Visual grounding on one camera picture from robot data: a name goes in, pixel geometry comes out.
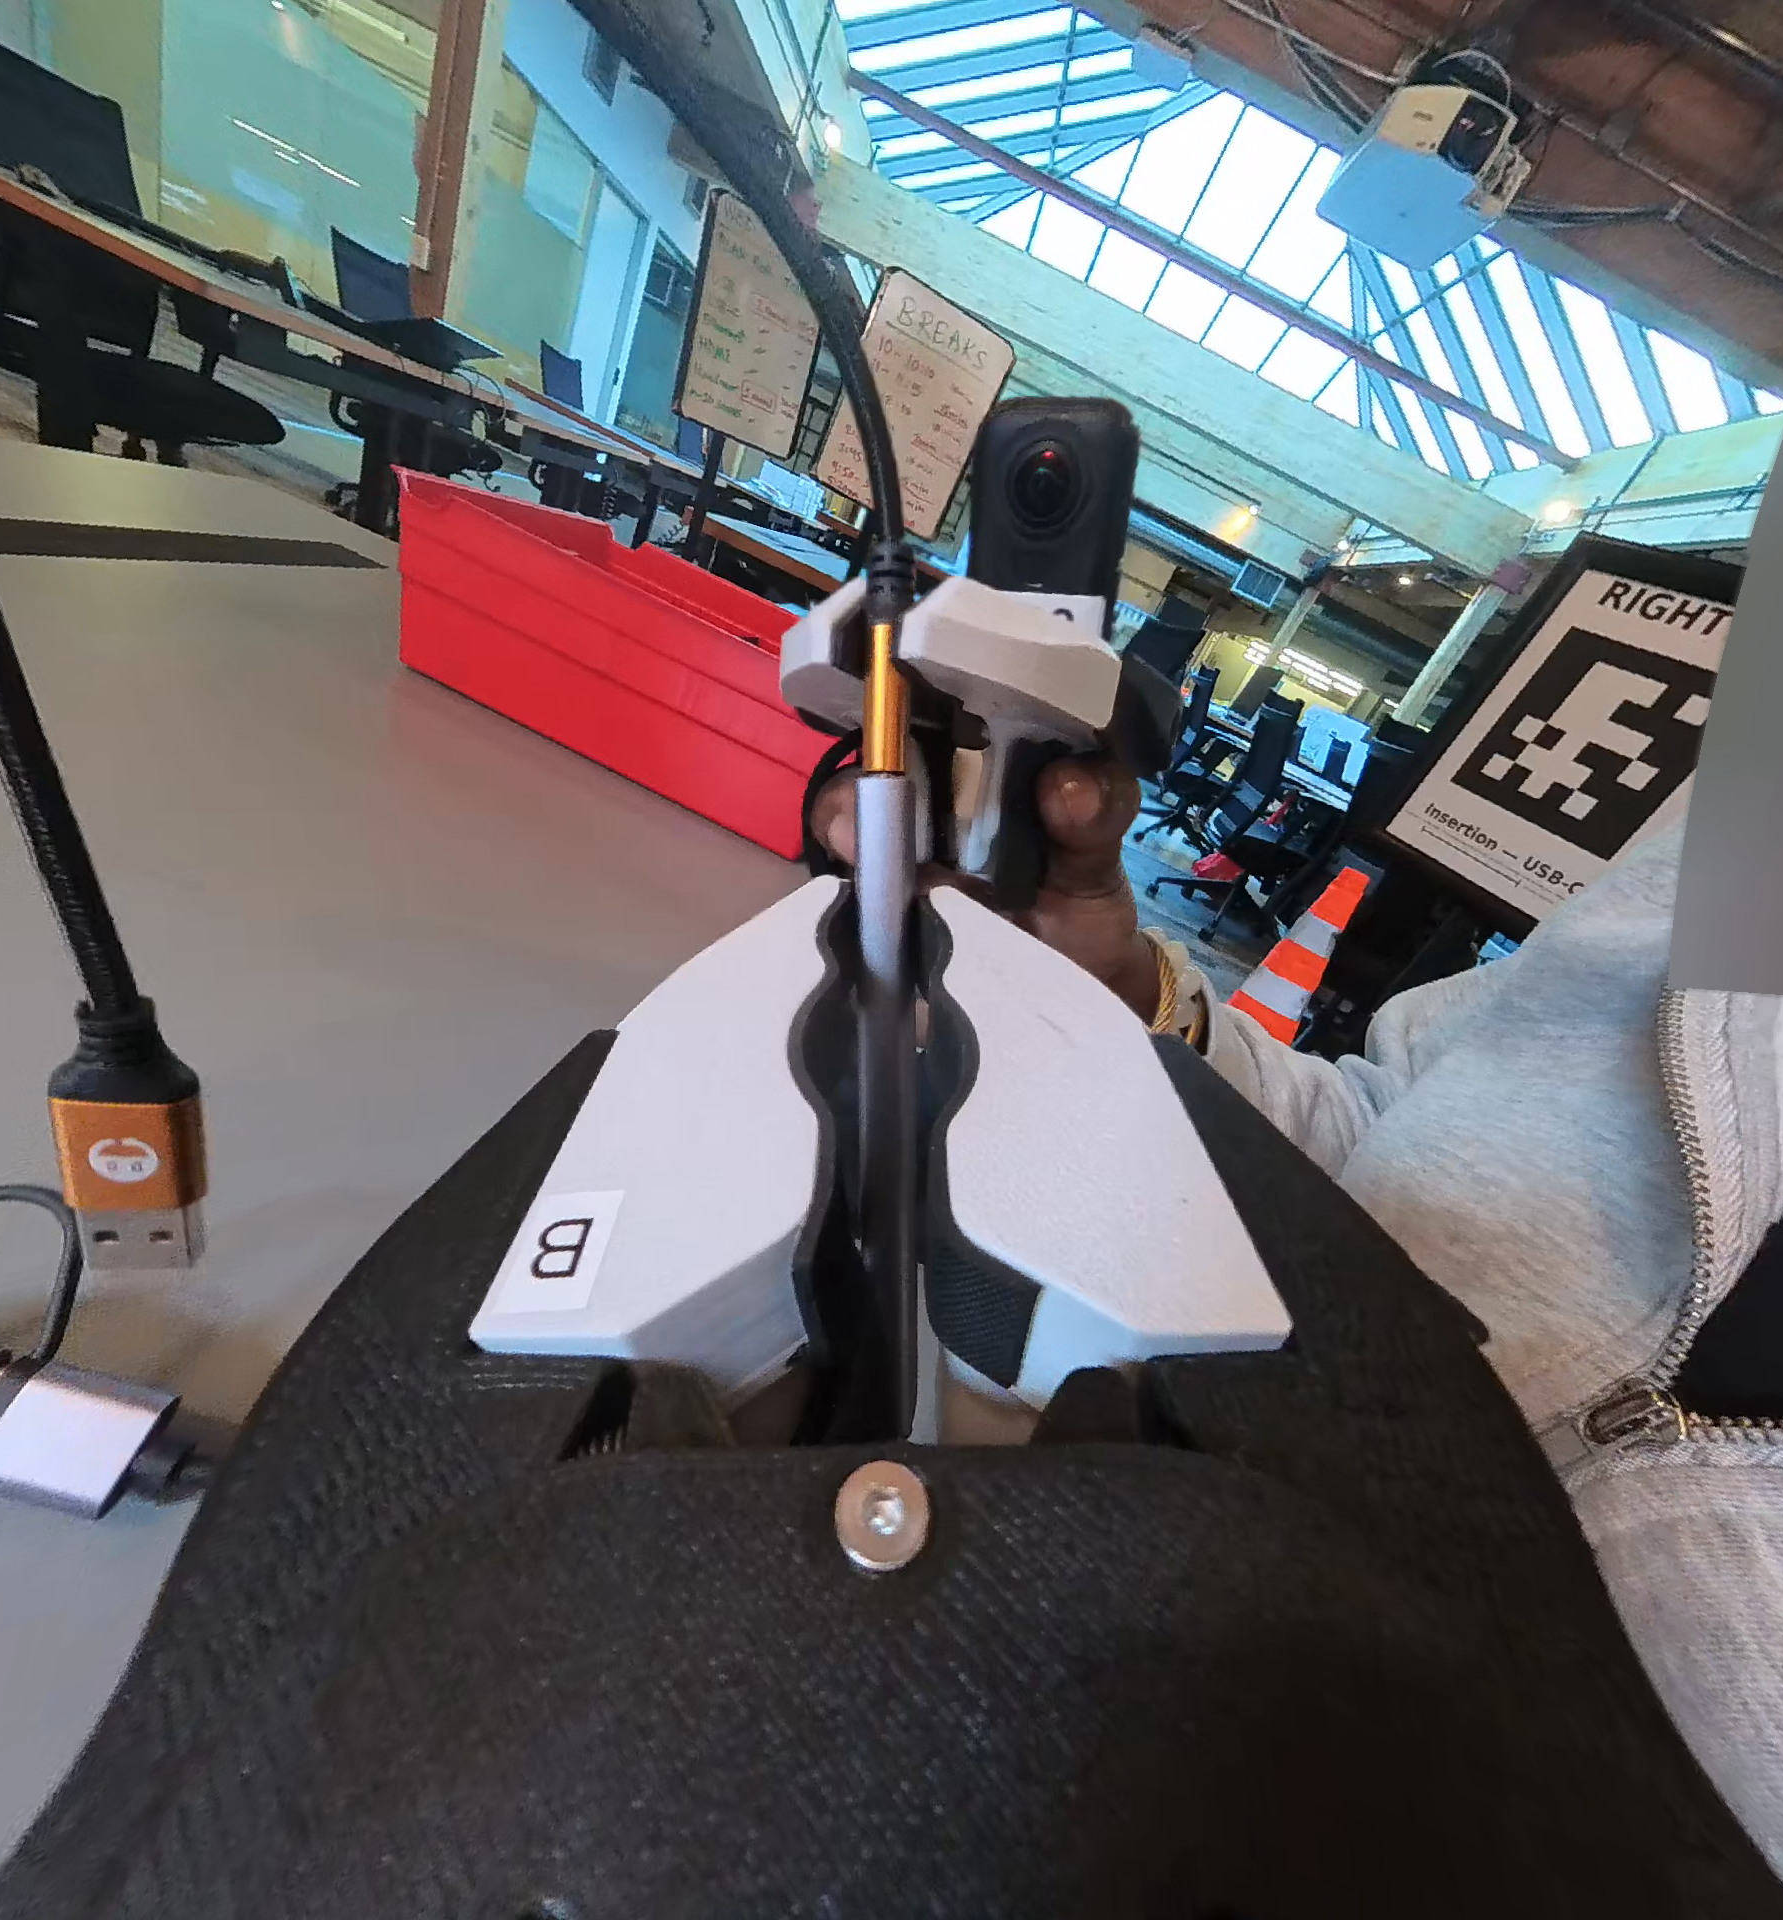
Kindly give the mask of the black office chair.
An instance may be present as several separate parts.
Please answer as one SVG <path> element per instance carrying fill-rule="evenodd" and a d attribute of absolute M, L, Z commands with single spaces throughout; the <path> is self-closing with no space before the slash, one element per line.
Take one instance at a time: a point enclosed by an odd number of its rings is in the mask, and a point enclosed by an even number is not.
<path fill-rule="evenodd" d="M 1239 864 L 1239 840 L 1268 814 L 1281 799 L 1288 757 L 1300 733 L 1306 706 L 1281 694 L 1265 697 L 1256 713 L 1252 743 L 1239 766 L 1239 780 L 1226 792 L 1214 817 L 1215 838 L 1214 859 L 1229 871 L 1225 875 L 1225 895 L 1215 899 L 1207 937 L 1225 923 L 1226 910 L 1240 899 L 1245 866 Z"/>
<path fill-rule="evenodd" d="M 0 170 L 41 199 L 124 227 L 143 214 L 117 100 L 0 45 Z M 184 466 L 191 448 L 276 448 L 283 423 L 216 378 L 157 357 L 163 282 L 0 200 L 0 370 L 36 389 L 40 441 L 92 449 L 99 431 Z"/>

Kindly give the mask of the whiteboard with handwriting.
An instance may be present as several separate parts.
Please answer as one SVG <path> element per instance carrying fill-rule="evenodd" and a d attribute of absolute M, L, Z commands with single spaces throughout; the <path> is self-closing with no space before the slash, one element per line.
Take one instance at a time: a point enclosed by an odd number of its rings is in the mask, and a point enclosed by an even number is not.
<path fill-rule="evenodd" d="M 785 465 L 816 351 L 820 321 L 772 231 L 736 193 L 715 186 L 674 413 Z"/>
<path fill-rule="evenodd" d="M 894 448 L 902 529 L 934 540 L 1018 356 L 902 269 L 883 272 L 860 351 Z"/>

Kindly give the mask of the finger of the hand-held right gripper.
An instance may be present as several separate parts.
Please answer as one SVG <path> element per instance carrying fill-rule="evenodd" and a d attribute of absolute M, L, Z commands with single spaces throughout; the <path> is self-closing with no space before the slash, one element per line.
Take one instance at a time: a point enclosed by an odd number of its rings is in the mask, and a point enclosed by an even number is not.
<path fill-rule="evenodd" d="M 853 578 L 785 632 L 781 697 L 813 733 L 848 736 L 860 729 L 867 677 L 869 582 Z"/>
<path fill-rule="evenodd" d="M 950 578 L 902 618 L 899 662 L 955 701 L 987 747 L 1092 747 L 1119 705 L 1113 599 Z"/>

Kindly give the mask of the person's right forearm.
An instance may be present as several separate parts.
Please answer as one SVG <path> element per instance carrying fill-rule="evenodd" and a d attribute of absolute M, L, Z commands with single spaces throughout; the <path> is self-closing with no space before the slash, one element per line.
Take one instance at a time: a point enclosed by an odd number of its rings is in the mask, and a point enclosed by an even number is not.
<path fill-rule="evenodd" d="M 1393 997 L 1331 1065 L 1211 1010 L 1211 1067 L 1324 1174 L 1461 1162 L 1517 1197 L 1672 1186 L 1657 1015 L 1685 825 L 1655 829 L 1489 966 Z"/>

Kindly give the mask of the black framed marker sign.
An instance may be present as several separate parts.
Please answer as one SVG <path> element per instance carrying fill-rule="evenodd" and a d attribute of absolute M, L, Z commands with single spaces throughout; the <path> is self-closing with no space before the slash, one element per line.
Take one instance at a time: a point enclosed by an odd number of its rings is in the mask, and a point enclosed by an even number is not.
<path fill-rule="evenodd" d="M 1576 537 L 1430 729 L 1383 840 L 1530 930 L 1680 820 L 1743 565 Z"/>

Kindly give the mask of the person's right hand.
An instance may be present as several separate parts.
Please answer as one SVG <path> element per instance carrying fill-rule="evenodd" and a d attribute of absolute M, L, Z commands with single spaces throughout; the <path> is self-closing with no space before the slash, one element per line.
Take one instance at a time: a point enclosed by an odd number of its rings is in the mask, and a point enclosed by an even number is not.
<path fill-rule="evenodd" d="M 1124 871 L 1124 838 L 1141 808 L 1141 783 L 1106 757 L 1057 757 L 1035 785 L 1042 875 L 1022 908 L 996 908 L 989 887 L 923 866 L 923 895 L 954 889 L 1063 954 L 1129 1005 L 1150 1031 L 1196 1035 L 1198 997 L 1180 987 L 1163 942 L 1141 929 Z"/>

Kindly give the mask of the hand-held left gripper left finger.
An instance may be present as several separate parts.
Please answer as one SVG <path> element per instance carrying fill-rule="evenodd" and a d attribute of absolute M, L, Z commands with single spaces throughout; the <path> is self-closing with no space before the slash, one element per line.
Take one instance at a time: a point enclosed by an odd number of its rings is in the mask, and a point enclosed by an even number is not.
<path fill-rule="evenodd" d="M 790 1035 L 838 903 L 835 878 L 802 884 L 621 1019 L 476 1310 L 482 1353 L 775 1380 L 809 1345 L 795 1258 L 820 1121 Z"/>

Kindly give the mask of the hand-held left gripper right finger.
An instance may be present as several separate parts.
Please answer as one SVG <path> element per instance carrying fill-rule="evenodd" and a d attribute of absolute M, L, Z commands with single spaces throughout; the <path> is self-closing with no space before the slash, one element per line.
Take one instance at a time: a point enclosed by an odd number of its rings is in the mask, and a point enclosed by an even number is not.
<path fill-rule="evenodd" d="M 1163 1051 L 972 898 L 920 908 L 925 1307 L 947 1392 L 1042 1411 L 1088 1369 L 1277 1353 L 1288 1307 Z"/>

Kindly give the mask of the ceiling projector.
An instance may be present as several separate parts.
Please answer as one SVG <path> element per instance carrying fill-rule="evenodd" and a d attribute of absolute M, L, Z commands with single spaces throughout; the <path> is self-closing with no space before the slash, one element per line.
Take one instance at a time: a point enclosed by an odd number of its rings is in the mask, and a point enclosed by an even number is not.
<path fill-rule="evenodd" d="M 1530 180 L 1527 103 L 1504 62 L 1464 48 L 1425 62 L 1386 97 L 1338 160 L 1317 214 L 1425 272 L 1507 214 Z"/>

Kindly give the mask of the long wooden desk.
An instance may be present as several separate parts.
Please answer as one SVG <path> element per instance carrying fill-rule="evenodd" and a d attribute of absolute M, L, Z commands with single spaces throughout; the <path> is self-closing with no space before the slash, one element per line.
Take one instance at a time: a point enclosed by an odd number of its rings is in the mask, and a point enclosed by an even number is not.
<path fill-rule="evenodd" d="M 208 321 L 184 328 L 184 335 L 201 350 L 217 350 L 223 361 L 374 403 L 392 413 L 430 420 L 479 439 L 517 441 L 514 397 L 494 384 L 413 364 L 349 328 L 283 305 L 271 287 L 252 277 L 114 227 L 81 203 L 15 180 L 2 168 L 0 227 L 41 231 L 55 244 L 96 254 L 103 269 L 143 277 L 178 311 L 201 305 Z"/>

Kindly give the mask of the grey wedge adapter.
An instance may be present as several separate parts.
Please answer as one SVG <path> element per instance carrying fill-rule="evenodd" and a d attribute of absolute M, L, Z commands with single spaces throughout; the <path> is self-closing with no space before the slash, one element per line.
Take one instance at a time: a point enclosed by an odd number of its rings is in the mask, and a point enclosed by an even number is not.
<path fill-rule="evenodd" d="M 887 1351 L 916 1364 L 916 799 L 902 773 L 856 783 L 857 1240 Z"/>

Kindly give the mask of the red plastic bin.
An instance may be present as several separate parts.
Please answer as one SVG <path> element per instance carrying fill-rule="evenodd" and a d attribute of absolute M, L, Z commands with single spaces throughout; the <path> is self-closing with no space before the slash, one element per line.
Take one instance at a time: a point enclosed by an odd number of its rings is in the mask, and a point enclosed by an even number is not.
<path fill-rule="evenodd" d="M 732 829 L 802 854 L 830 736 L 781 697 L 795 614 L 606 523 L 398 466 L 401 660 Z"/>

